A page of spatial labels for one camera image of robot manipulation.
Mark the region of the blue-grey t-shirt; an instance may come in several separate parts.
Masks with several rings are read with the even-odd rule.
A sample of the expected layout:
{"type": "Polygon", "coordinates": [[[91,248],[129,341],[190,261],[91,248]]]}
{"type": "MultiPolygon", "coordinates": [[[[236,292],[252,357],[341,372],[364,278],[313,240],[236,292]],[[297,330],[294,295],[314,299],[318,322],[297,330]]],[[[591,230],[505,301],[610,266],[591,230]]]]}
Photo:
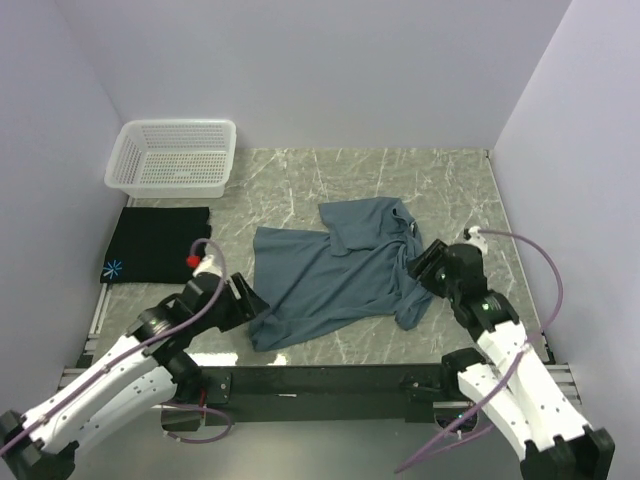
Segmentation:
{"type": "Polygon", "coordinates": [[[415,328],[433,295],[408,273],[424,251],[399,198],[323,203],[322,231],[257,229],[254,290],[269,305],[249,325],[257,352],[304,343],[354,322],[391,315],[415,328]]]}

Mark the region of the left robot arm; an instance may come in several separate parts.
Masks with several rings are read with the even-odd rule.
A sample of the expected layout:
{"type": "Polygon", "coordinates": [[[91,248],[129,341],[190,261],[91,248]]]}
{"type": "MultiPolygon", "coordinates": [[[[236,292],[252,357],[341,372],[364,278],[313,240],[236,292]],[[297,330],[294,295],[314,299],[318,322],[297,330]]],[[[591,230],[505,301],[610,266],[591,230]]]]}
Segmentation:
{"type": "Polygon", "coordinates": [[[201,273],[144,310],[93,366],[25,413],[1,416],[1,458],[17,479],[67,479],[76,454],[110,428],[164,402],[198,403],[217,385],[187,353],[192,340],[227,332],[268,309],[239,273],[201,273]]]}

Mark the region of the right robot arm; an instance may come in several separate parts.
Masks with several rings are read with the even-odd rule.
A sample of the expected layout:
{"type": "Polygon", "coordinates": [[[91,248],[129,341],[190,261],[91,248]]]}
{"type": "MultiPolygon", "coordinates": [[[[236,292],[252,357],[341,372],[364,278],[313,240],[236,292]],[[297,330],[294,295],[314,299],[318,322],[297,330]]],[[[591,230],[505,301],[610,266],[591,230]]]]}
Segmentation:
{"type": "Polygon", "coordinates": [[[439,387],[472,407],[452,422],[483,412],[515,451],[525,479],[605,479],[615,444],[594,428],[557,385],[509,300],[489,288],[487,242],[479,230],[462,243],[433,243],[409,263],[409,274],[448,300],[475,345],[443,356],[439,387]]]}

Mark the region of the folded black t-shirt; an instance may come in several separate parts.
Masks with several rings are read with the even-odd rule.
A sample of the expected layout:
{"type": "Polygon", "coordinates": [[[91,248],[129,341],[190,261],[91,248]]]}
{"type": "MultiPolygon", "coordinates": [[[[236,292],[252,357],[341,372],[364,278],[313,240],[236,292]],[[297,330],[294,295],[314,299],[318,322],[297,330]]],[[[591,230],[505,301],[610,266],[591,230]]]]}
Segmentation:
{"type": "Polygon", "coordinates": [[[209,238],[207,207],[125,207],[111,238],[99,281],[102,284],[184,284],[192,277],[187,259],[192,244],[209,238]]]}

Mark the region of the black base beam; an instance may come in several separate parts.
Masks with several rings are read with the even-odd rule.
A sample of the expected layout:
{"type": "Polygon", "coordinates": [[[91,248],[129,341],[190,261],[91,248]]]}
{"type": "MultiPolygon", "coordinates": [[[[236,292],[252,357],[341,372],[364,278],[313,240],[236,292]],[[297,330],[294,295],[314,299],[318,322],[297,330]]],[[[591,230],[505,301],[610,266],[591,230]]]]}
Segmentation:
{"type": "Polygon", "coordinates": [[[173,401],[238,422],[402,419],[434,423],[471,403],[440,364],[204,367],[173,401]]]}

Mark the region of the white plastic basket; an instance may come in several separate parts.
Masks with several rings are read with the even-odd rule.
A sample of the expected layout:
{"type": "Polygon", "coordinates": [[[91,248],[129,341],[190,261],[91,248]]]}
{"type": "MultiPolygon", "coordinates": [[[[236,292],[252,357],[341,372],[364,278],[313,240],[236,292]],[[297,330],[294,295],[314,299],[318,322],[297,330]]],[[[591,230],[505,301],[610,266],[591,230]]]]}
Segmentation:
{"type": "Polygon", "coordinates": [[[104,183],[134,199],[215,199],[233,168],[230,120],[135,120],[118,134],[104,183]]]}

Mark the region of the aluminium rail frame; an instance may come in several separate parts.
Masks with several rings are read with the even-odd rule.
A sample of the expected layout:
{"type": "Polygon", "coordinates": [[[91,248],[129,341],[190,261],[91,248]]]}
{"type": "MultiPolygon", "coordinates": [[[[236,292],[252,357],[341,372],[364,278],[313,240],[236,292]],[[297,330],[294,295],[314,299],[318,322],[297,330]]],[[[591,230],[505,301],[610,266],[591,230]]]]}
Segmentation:
{"type": "Polygon", "coordinates": [[[99,288],[99,295],[89,321],[89,330],[81,342],[80,353],[70,365],[63,368],[56,391],[67,387],[73,380],[101,359],[131,323],[130,297],[133,283],[108,284],[99,288]]]}

